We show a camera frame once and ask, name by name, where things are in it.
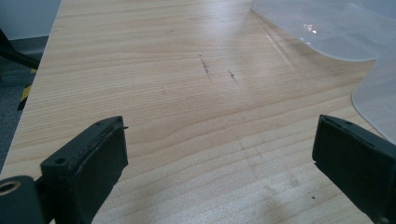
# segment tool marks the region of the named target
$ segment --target gray carpet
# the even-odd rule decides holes
[[[39,37],[14,40],[11,44],[17,51],[41,59],[47,40],[47,37]],[[21,118],[18,105],[23,89],[34,78],[30,68],[0,57],[0,173]]]

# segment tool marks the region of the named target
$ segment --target clear plastic sheet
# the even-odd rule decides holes
[[[252,10],[326,56],[378,59],[352,100],[396,144],[395,0],[253,0]]]
[[[317,52],[345,61],[376,59],[396,37],[394,0],[253,0],[252,10]]]
[[[352,94],[356,109],[396,144],[396,43],[375,62]]]

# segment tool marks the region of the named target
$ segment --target wooden table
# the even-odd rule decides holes
[[[248,0],[64,0],[1,178],[122,115],[130,165],[93,223],[370,223],[311,152],[320,114],[373,130],[351,103],[372,66]]]

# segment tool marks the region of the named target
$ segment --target black plastic part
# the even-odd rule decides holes
[[[126,165],[122,117],[96,122],[43,161],[56,223],[91,223]]]
[[[313,159],[374,223],[396,223],[396,146],[356,124],[322,115]]]
[[[26,56],[22,53],[19,53],[15,49],[9,49],[4,46],[0,46],[0,56],[5,59],[11,60],[12,62],[20,63],[22,65],[34,69],[37,69],[38,66],[40,65],[39,60]]]
[[[0,29],[0,46],[4,46],[9,49],[14,49],[14,47],[11,45],[6,35],[3,33],[2,29]]]
[[[0,181],[0,223],[48,223],[32,177],[20,175]]]
[[[50,223],[54,217],[54,206],[52,204],[53,191],[46,188],[43,176],[35,181],[35,189],[40,201],[41,211],[46,223]]]

